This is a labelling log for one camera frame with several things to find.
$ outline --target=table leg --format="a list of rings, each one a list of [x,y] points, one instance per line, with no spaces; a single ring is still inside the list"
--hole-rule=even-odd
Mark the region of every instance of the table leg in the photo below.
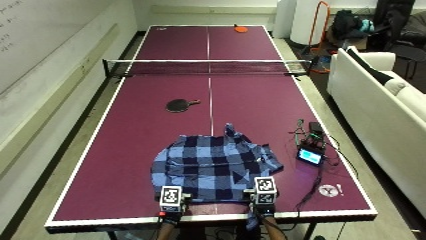
[[[411,65],[411,60],[407,61],[407,66],[404,67],[404,74],[403,74],[404,80],[407,79],[407,76],[408,76],[410,65]]]
[[[414,61],[414,68],[412,68],[411,76],[408,77],[408,79],[412,79],[414,74],[415,74],[415,70],[416,70],[416,62]]]
[[[307,230],[306,230],[306,233],[305,233],[303,240],[309,240],[309,239],[310,239],[311,234],[314,233],[315,227],[317,227],[317,223],[310,223],[310,224],[309,224],[309,227],[307,227]]]
[[[116,232],[108,232],[108,236],[110,240],[118,240]]]

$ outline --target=black paddle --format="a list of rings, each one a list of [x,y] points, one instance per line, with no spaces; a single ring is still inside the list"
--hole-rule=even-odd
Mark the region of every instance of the black paddle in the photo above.
[[[199,100],[186,101],[185,99],[174,99],[167,102],[165,109],[171,113],[185,112],[190,105],[199,104]]]

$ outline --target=ping pong table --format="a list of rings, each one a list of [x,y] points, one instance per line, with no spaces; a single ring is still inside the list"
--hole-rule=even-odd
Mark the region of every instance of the ping pong table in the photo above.
[[[151,26],[135,60],[278,60],[282,57],[262,26],[237,33],[231,26]],[[183,98],[201,100],[182,113],[165,110]],[[278,223],[371,221],[376,211],[354,172],[334,149],[326,155],[321,186],[301,212],[318,167],[295,159],[298,119],[322,124],[298,81],[283,74],[139,74],[122,79],[45,223],[49,233],[108,232],[157,226],[158,202],[150,166],[179,135],[221,136],[231,123],[255,144],[269,144],[283,164],[273,175],[281,196]],[[247,205],[190,204],[182,226],[243,222]]]

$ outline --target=sticker on table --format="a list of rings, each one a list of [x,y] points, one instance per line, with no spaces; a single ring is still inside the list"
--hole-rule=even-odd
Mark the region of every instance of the sticker on table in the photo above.
[[[333,185],[322,185],[318,188],[319,193],[326,197],[335,197],[338,195],[338,190]]]

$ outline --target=couch cushion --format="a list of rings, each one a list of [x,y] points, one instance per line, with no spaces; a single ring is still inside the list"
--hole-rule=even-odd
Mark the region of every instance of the couch cushion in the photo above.
[[[400,89],[406,87],[406,82],[400,78],[392,78],[384,83],[387,91],[396,96]]]
[[[396,98],[415,115],[426,122],[426,97],[412,86],[406,86],[396,94]]]
[[[356,61],[356,63],[359,64],[360,67],[363,67],[363,69],[371,74],[371,76],[375,78],[375,80],[384,85],[386,82],[392,79],[391,76],[388,76],[387,74],[376,71],[374,68],[371,68],[370,64],[362,59],[362,57],[358,54],[358,51],[355,48],[348,47],[346,50],[346,53],[348,54],[348,56]]]

